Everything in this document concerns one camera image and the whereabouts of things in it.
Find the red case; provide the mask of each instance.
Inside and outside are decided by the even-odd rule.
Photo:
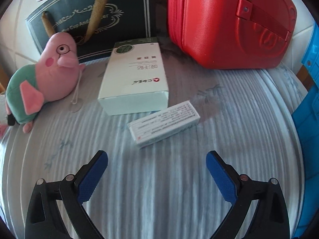
[[[172,41],[211,69],[276,67],[296,17],[292,0],[168,0]]]

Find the white string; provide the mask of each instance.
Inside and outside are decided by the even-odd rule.
[[[72,104],[72,105],[75,105],[75,104],[78,103],[78,98],[79,98],[79,85],[80,85],[81,77],[82,77],[82,71],[80,70],[78,83],[77,83],[77,86],[75,87],[75,91],[74,91],[73,98],[72,98],[72,101],[71,101],[71,104]]]

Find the green toy clothing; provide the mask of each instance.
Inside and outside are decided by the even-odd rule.
[[[37,112],[27,115],[24,110],[20,84],[25,80],[27,80],[34,88],[38,89],[35,77],[35,65],[27,65],[18,69],[10,79],[6,91],[7,104],[19,124],[28,123],[34,120],[37,115]]]

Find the white rectangular box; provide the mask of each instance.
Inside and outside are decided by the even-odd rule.
[[[141,148],[198,123],[200,115],[189,101],[169,107],[128,124],[135,143]]]
[[[167,108],[168,85],[156,37],[115,44],[98,101],[108,115]]]

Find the silver bolt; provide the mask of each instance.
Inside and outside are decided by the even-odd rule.
[[[278,180],[275,178],[271,178],[271,183],[277,185],[278,184]]]
[[[74,175],[73,175],[73,174],[69,174],[65,179],[66,179],[68,182],[73,181]]]
[[[249,180],[249,177],[246,175],[246,174],[242,174],[240,175],[240,179],[244,182],[248,181]]]
[[[42,183],[44,183],[44,180],[43,180],[43,179],[37,180],[37,185],[41,185]]]

